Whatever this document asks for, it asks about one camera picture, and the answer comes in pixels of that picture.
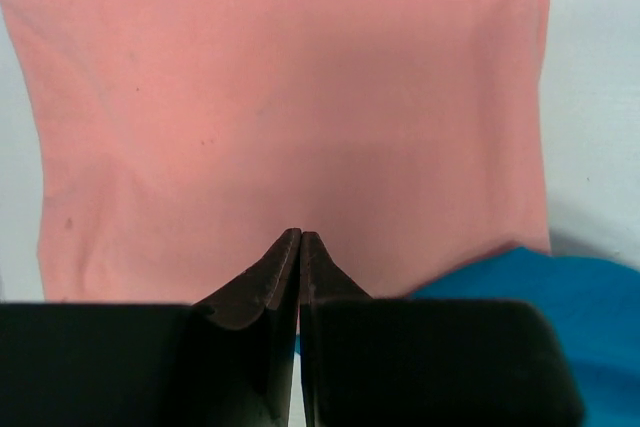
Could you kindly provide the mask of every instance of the blue garment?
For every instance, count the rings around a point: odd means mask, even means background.
[[[553,324],[587,406],[585,427],[640,427],[640,272],[602,260],[515,249],[413,298],[512,298]]]

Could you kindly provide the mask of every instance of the folded cloth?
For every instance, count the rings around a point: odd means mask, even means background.
[[[640,272],[519,248],[458,270],[413,297],[531,302],[564,347],[587,406],[584,427],[640,425]]]
[[[285,228],[373,295],[548,248],[549,0],[0,0],[60,300],[193,301]]]

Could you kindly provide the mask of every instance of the black object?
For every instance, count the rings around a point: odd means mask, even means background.
[[[372,299],[290,229],[192,307],[0,306],[0,426],[285,426],[298,298],[311,427],[581,424],[533,307]]]

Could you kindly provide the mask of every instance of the pink garment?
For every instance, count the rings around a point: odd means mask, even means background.
[[[193,301],[287,227],[374,295],[548,248],[549,0],[0,0],[48,299]]]

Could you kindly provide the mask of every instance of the pink towel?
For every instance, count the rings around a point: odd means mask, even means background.
[[[374,295],[548,248],[549,0],[0,0],[48,299],[193,301],[287,227]]]

